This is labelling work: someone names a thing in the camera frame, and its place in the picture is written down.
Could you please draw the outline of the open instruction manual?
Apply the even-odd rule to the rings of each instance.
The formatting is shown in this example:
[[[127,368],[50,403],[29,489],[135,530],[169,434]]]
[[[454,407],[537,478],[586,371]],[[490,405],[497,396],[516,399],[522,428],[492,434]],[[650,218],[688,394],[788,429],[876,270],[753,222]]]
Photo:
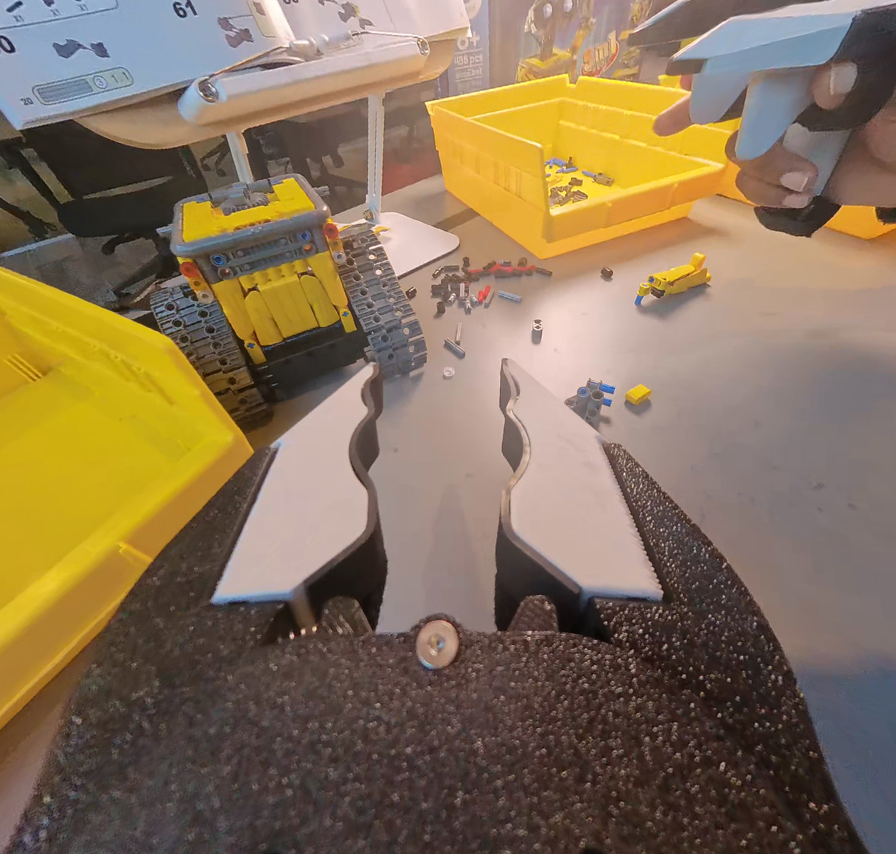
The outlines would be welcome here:
[[[463,0],[1,0],[1,15],[2,116],[17,130],[178,98],[293,42],[469,32]]]

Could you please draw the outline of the pile of small black pins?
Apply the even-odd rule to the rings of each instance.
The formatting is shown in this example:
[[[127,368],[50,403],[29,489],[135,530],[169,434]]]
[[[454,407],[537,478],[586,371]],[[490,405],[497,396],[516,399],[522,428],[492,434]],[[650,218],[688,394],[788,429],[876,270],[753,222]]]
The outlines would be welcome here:
[[[490,306],[497,294],[496,289],[486,281],[496,278],[503,269],[499,262],[490,261],[483,266],[473,266],[468,257],[463,257],[458,265],[440,266],[433,275],[434,284],[430,293],[435,301],[434,314],[445,315],[452,306],[460,306],[469,314],[475,308]]]

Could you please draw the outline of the yellow tracked toy bulldozer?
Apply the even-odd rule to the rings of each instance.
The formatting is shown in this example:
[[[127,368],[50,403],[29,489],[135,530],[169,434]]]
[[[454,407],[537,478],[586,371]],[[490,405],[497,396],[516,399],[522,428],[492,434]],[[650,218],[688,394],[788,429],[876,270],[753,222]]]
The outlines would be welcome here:
[[[179,201],[169,247],[182,281],[152,294],[152,314],[241,429],[361,359],[384,378],[427,363],[375,225],[340,226],[303,176]]]

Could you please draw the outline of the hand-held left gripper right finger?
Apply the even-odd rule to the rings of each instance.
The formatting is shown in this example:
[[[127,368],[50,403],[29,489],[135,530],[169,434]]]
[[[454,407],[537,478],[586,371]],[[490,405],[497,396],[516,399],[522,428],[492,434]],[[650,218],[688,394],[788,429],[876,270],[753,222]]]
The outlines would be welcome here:
[[[503,491],[496,580],[518,600],[658,603],[663,590],[599,431],[517,362],[500,366]]]

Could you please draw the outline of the grey desk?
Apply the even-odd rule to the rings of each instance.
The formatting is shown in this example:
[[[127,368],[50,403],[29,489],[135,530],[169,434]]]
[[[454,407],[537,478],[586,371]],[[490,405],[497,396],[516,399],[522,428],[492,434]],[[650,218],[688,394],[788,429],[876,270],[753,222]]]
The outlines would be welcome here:
[[[211,603],[305,394],[81,657],[9,851],[894,852],[894,256],[696,217],[512,281],[463,359],[415,279],[376,629]],[[694,253],[707,285],[635,306]],[[498,586],[504,358],[563,401],[616,387],[597,430],[661,602]]]

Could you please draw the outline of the yellow brick assembly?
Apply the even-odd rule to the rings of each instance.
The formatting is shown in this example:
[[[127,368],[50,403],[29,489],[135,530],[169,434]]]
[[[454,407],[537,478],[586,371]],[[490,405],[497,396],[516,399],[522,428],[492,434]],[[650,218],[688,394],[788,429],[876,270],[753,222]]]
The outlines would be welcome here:
[[[694,253],[689,263],[650,274],[640,285],[634,300],[639,307],[648,296],[661,300],[692,288],[699,288],[711,281],[711,273],[705,265],[706,256]]]

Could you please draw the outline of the assorted loose brick pieces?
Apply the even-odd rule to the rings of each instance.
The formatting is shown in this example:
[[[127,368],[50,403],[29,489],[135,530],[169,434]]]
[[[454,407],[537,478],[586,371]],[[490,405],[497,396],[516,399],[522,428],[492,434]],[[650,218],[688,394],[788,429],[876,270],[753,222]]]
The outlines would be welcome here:
[[[581,168],[572,158],[549,158],[544,164],[547,201],[550,209],[585,203],[604,195],[616,184],[605,172]]]

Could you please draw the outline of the person's right hand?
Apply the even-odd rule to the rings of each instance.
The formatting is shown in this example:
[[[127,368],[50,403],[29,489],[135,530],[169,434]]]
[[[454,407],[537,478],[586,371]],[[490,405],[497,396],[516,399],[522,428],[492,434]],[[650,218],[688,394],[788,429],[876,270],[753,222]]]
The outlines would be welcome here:
[[[857,66],[826,64],[812,79],[812,97],[825,110],[838,108],[853,90]],[[736,185],[759,206],[785,209],[807,207],[818,171],[812,162],[778,142],[761,157],[743,161],[735,155],[736,134],[726,145],[728,159],[738,166]],[[895,96],[851,135],[825,189],[826,197],[842,206],[893,208],[895,205]]]

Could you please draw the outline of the black office chair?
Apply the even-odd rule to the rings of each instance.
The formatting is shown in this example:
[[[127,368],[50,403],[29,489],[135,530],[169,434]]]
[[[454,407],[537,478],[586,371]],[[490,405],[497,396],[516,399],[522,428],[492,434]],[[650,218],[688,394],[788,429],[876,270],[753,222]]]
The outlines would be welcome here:
[[[103,251],[158,233],[182,200],[208,192],[187,146],[146,150],[107,139],[73,120],[18,133],[2,157],[19,170],[76,238],[105,238]]]

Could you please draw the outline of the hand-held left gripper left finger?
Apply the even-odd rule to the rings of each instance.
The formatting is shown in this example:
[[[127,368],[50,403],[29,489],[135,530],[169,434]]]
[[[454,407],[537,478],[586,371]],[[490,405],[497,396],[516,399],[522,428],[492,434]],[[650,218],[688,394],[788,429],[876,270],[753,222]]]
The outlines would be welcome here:
[[[348,600],[376,629],[387,556],[370,470],[382,410],[383,378],[367,364],[273,443],[213,606],[282,606],[309,632]]]

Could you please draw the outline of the printed toy kit box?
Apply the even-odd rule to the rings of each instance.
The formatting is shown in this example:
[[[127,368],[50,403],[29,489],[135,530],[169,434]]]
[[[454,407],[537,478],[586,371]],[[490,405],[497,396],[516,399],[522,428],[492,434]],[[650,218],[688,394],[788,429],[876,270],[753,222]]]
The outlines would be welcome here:
[[[655,82],[657,59],[629,41],[675,0],[463,0],[469,35],[458,39],[436,97],[547,77]]]

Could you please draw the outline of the yellow storage bin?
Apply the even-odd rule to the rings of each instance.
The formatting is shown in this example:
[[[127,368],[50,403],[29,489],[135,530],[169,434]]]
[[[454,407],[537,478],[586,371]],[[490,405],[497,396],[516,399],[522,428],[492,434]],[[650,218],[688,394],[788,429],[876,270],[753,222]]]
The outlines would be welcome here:
[[[604,78],[554,76],[428,103],[446,190],[538,258],[687,217],[716,195],[721,137],[689,126],[663,137],[656,116],[684,93]],[[572,158],[616,184],[595,200],[550,209],[544,164]]]
[[[738,130],[739,123],[740,120],[735,119],[709,125],[709,128],[721,137],[720,147],[722,150],[724,150],[728,137]],[[718,194],[728,199],[754,206],[753,202],[749,201],[736,187],[736,173],[736,167],[731,162],[728,162],[722,175]],[[842,206],[834,217],[826,222],[824,228],[854,238],[872,240],[894,231],[895,226],[893,223],[887,224],[878,220],[873,207]]]
[[[252,446],[162,334],[1,271],[1,725]]]

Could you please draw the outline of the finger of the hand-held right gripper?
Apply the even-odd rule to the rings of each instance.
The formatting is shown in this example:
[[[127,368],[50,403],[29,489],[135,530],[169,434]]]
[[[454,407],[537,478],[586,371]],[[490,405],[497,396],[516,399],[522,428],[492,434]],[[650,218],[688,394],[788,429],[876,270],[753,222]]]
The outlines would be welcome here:
[[[826,0],[723,21],[678,51],[674,76],[859,61],[894,44],[895,0]]]
[[[678,0],[632,31],[629,41],[655,48],[698,39],[737,17],[765,16],[810,6],[808,18],[821,15],[821,5],[832,0]]]

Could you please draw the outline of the grey brick beam assembly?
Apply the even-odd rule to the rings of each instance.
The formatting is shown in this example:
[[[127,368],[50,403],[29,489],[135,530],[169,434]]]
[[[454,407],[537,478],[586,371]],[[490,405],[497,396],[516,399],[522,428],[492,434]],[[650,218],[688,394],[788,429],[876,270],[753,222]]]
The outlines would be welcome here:
[[[601,380],[588,378],[586,383],[577,388],[576,393],[565,400],[566,407],[582,418],[591,427],[598,429],[601,411],[612,405],[612,396],[616,393],[614,385]]]

